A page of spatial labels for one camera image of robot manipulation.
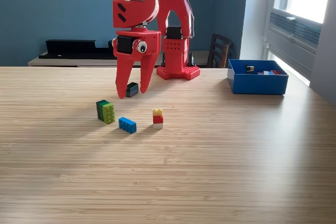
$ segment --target lego brick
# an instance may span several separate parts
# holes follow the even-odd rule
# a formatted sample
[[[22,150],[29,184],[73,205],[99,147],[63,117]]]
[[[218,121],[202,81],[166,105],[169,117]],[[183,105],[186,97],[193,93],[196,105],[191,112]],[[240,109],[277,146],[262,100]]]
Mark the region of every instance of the lego brick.
[[[163,123],[153,124],[154,129],[163,129]]]
[[[136,123],[127,119],[127,118],[119,118],[119,128],[127,131],[130,134],[137,132]]]
[[[115,122],[114,107],[112,103],[108,103],[102,106],[104,123],[110,124]]]
[[[153,116],[163,115],[163,109],[153,109]]]
[[[135,96],[137,93],[139,93],[139,90],[132,90],[132,91],[126,91],[126,97],[131,98]]]
[[[158,124],[158,123],[163,123],[163,116],[153,116],[153,123]]]
[[[132,82],[132,83],[127,85],[127,90],[126,91],[131,92],[131,91],[135,91],[135,90],[139,91],[139,85],[137,83]]]
[[[102,100],[101,103],[99,103],[98,107],[99,107],[99,112],[97,109],[97,113],[99,114],[99,120],[104,121],[104,117],[103,117],[103,105],[108,104],[109,102],[106,100]]]
[[[97,115],[98,115],[98,119],[100,119],[100,109],[99,109],[99,104],[101,103],[106,103],[106,100],[101,100],[99,102],[96,102],[96,106],[97,106]]]

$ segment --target yellow lego brick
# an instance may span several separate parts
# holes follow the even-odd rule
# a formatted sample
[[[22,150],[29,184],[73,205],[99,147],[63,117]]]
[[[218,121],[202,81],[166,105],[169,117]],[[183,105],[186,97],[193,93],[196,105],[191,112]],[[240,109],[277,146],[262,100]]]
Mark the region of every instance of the yellow lego brick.
[[[103,107],[103,117],[104,123],[110,124],[115,122],[114,118],[114,107],[112,103],[108,103],[102,106]]]
[[[163,116],[163,109],[154,109],[153,110],[153,116]]]

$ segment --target chair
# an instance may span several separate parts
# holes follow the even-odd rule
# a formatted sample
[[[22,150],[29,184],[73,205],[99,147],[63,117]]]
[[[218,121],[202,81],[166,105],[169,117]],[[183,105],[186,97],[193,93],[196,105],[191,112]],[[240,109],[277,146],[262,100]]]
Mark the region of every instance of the chair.
[[[218,34],[212,34],[207,68],[227,68],[232,41]]]

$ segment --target green lego brick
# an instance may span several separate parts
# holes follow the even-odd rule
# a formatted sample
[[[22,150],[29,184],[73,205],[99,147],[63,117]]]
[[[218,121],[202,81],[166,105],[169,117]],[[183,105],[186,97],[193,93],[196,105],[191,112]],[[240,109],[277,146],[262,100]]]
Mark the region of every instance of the green lego brick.
[[[100,113],[100,120],[104,122],[104,116],[103,116],[103,105],[109,104],[109,102],[102,102],[99,104],[99,113]]]
[[[96,102],[98,119],[101,119],[99,105],[102,104],[102,103],[106,103],[106,102],[108,103],[108,101],[106,101],[106,100],[102,100],[102,101]]]
[[[112,103],[108,103],[102,106],[104,123],[110,124],[115,122],[114,107]]]

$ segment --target blue lego brick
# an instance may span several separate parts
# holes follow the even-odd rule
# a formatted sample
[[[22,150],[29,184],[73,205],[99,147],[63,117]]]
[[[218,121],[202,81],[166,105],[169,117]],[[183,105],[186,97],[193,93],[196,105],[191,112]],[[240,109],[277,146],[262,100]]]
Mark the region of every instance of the blue lego brick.
[[[119,128],[123,129],[124,131],[127,131],[128,133],[135,133],[137,132],[136,123],[134,123],[131,120],[128,120],[127,118],[119,118]]]

